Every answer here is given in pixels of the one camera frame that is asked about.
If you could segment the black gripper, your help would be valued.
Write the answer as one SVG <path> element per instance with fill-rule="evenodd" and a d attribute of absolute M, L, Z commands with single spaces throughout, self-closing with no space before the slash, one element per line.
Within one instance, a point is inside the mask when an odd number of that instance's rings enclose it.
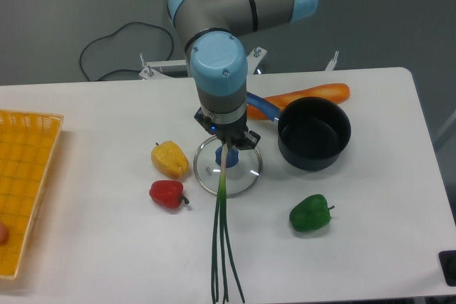
<path fill-rule="evenodd" d="M 194 119 L 210 135 L 214 135 L 231 151 L 234 145 L 238 150 L 253 150 L 260 141 L 260 135 L 247 129 L 246 107 L 240 107 L 230 113 L 210 112 L 201 106 Z"/>

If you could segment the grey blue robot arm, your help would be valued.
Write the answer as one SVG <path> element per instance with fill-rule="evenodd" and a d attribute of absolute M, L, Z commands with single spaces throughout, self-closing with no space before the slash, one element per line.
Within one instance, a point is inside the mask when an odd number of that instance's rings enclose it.
<path fill-rule="evenodd" d="M 201 126 L 229 147 L 250 150 L 260 137 L 247 128 L 248 62 L 239 37 L 312 15 L 318 0 L 167 0 L 195 81 Z"/>

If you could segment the white metal robot base frame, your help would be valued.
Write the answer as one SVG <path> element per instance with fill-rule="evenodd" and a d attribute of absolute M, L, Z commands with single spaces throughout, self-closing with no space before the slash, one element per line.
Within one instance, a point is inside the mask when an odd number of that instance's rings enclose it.
<path fill-rule="evenodd" d="M 255 47 L 247 56 L 248 75 L 261 74 L 259 66 L 265 59 L 267 50 Z M 140 54 L 142 70 L 138 73 L 144 80 L 167 79 L 187 77 L 186 60 L 145 62 L 143 55 Z"/>

